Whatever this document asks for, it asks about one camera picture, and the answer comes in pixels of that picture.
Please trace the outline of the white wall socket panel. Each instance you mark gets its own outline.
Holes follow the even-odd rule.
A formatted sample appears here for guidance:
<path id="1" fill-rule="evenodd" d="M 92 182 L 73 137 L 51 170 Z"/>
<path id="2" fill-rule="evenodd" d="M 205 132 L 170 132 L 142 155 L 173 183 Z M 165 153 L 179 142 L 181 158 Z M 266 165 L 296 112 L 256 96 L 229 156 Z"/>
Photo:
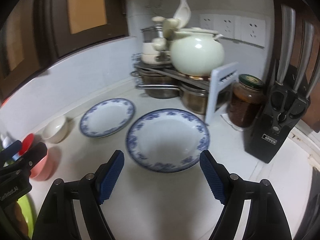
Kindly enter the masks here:
<path id="1" fill-rule="evenodd" d="M 200 27 L 216 30 L 223 38 L 265 47 L 266 21 L 250 17 L 201 14 Z"/>

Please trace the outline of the large blue floral plate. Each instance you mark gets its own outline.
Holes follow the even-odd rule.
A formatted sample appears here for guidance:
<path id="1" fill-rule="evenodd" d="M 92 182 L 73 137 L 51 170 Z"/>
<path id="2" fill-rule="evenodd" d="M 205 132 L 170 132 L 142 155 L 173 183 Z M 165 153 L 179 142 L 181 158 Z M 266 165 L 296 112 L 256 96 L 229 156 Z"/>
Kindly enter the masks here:
<path id="1" fill-rule="evenodd" d="M 151 111 L 137 119 L 126 136 L 129 156 L 159 173 L 187 170 L 210 145 L 207 125 L 194 114 L 175 108 Z"/>

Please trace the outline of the steel pot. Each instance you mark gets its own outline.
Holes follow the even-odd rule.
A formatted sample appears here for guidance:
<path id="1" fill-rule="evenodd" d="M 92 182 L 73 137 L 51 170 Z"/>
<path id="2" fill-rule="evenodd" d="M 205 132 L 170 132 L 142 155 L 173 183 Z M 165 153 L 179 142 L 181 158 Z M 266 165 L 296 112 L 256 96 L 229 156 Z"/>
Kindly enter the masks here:
<path id="1" fill-rule="evenodd" d="M 184 106 L 199 115 L 205 115 L 208 103 L 208 92 L 188 83 L 180 84 L 180 96 Z"/>
<path id="2" fill-rule="evenodd" d="M 139 68 L 132 71 L 130 75 L 141 80 L 136 88 L 145 90 L 146 94 L 152 98 L 170 99 L 180 95 L 178 81 L 172 77 Z"/>

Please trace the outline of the cream ceramic pot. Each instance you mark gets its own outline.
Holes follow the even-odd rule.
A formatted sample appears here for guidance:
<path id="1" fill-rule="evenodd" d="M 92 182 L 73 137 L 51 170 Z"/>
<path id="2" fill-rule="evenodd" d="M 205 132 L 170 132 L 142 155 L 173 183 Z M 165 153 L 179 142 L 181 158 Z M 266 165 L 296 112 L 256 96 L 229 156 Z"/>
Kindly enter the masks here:
<path id="1" fill-rule="evenodd" d="M 190 76 L 210 76 L 212 70 L 223 65 L 225 50 L 218 31 L 184 28 L 174 31 L 170 45 L 170 59 L 176 70 Z"/>

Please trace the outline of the white cloth under jar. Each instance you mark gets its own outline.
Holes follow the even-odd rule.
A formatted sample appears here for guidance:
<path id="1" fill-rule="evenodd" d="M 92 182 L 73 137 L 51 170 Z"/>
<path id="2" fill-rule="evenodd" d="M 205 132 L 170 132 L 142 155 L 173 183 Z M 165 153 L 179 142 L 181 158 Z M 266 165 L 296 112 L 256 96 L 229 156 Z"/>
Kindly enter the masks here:
<path id="1" fill-rule="evenodd" d="M 239 127 L 232 123 L 227 113 L 221 114 L 221 118 L 223 118 L 223 120 L 236 131 L 243 132 L 249 129 L 249 127 Z"/>

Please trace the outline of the pink plastic bowl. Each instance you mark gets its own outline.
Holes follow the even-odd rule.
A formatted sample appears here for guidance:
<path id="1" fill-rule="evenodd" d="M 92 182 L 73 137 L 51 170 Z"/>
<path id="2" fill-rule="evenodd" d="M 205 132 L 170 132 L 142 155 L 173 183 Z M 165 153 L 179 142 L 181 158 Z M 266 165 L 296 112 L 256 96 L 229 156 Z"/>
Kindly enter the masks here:
<path id="1" fill-rule="evenodd" d="M 31 170 L 30 178 L 35 181 L 48 180 L 57 170 L 62 153 L 59 147 L 48 149 L 47 155 Z"/>

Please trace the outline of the black scissors in block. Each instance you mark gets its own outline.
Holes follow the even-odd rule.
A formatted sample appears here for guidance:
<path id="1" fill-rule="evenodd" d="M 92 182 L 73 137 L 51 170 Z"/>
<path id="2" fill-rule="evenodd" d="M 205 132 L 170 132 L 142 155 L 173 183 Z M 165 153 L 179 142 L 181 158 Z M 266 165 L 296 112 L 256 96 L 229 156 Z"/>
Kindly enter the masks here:
<path id="1" fill-rule="evenodd" d="M 272 131 L 280 133 L 285 126 L 293 127 L 306 112 L 307 103 L 297 93 L 283 86 L 274 86 L 270 94 L 273 116 Z"/>

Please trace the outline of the steel pot lower right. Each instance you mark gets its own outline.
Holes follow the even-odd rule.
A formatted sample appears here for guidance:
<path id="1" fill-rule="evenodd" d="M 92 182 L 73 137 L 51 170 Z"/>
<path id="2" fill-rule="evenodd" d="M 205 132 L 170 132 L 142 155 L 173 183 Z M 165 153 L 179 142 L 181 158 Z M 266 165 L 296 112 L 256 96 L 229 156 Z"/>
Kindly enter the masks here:
<path id="1" fill-rule="evenodd" d="M 205 115 L 208 103 L 208 92 L 188 83 L 180 84 L 180 96 L 184 106 L 199 115 Z"/>

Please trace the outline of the glass jar dark contents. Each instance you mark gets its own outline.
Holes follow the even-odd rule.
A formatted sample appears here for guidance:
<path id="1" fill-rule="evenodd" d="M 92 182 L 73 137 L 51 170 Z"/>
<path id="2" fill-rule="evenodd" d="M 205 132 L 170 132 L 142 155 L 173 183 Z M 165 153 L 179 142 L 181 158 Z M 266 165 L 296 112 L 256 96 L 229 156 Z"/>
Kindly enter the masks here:
<path id="1" fill-rule="evenodd" d="M 259 78 L 240 74 L 239 81 L 233 85 L 228 116 L 230 121 L 240 128 L 247 128 L 253 124 L 259 113 L 265 96 L 264 83 Z"/>

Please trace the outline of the dark wooden window frame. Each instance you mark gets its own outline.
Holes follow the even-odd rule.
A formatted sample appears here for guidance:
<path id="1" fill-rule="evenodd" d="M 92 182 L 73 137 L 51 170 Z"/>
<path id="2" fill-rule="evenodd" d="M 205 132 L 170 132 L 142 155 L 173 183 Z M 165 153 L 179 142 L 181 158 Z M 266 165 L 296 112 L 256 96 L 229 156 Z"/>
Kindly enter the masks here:
<path id="1" fill-rule="evenodd" d="M 63 57 L 128 34 L 125 0 L 1 0 L 1 99 Z"/>

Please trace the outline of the red and black bowl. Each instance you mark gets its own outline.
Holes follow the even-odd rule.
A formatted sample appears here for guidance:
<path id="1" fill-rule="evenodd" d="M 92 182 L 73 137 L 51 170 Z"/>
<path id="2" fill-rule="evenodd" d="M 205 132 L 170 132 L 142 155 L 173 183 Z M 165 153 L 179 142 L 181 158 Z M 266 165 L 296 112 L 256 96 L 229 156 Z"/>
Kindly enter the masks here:
<path id="1" fill-rule="evenodd" d="M 28 134 L 22 141 L 22 148 L 19 150 L 19 156 L 24 155 L 29 148 L 33 145 L 35 135 L 33 133 Z"/>

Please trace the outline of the white metal pot rack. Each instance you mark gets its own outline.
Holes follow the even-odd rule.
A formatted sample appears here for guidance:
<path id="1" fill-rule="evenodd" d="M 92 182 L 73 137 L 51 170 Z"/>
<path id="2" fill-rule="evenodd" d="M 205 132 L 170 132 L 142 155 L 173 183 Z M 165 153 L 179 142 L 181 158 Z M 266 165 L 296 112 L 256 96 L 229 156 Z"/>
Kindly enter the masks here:
<path id="1" fill-rule="evenodd" d="M 208 102 L 204 113 L 204 122 L 210 125 L 216 116 L 220 116 L 226 112 L 227 104 L 231 100 L 231 87 L 233 83 L 238 81 L 238 65 L 237 62 L 232 62 L 212 70 L 208 81 L 195 80 L 191 76 L 183 75 L 169 68 L 150 70 L 181 81 L 184 85 L 192 85 L 199 90 L 207 92 Z"/>

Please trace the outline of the white rice ladle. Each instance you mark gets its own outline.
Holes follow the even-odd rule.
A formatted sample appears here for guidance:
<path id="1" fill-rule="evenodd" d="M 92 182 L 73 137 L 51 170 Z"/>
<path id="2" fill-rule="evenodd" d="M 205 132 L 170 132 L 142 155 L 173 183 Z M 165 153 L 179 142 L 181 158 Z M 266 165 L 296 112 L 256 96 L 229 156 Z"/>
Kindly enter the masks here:
<path id="1" fill-rule="evenodd" d="M 173 16 L 173 19 L 178 20 L 178 28 L 184 28 L 191 18 L 191 10 L 187 0 L 180 0 L 180 4 Z"/>

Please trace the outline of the small blue floral plate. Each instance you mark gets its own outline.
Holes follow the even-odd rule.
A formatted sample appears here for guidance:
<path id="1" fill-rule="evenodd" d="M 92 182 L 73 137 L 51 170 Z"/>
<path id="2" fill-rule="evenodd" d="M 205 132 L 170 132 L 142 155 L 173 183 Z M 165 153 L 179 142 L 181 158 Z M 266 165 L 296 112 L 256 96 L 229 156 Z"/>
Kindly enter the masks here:
<path id="1" fill-rule="evenodd" d="M 104 100 L 92 106 L 82 116 L 80 132 L 90 138 L 102 138 L 123 129 L 133 118 L 136 107 L 124 98 Z"/>

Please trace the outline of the white ceramic bowl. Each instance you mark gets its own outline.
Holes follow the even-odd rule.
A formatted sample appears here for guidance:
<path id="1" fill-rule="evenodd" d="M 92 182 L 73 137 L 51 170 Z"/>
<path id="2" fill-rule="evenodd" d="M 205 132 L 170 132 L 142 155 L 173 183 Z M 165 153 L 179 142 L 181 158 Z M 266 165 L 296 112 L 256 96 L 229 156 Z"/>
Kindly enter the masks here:
<path id="1" fill-rule="evenodd" d="M 51 121 L 42 132 L 42 139 L 51 144 L 61 142 L 68 132 L 67 118 L 62 115 Z"/>

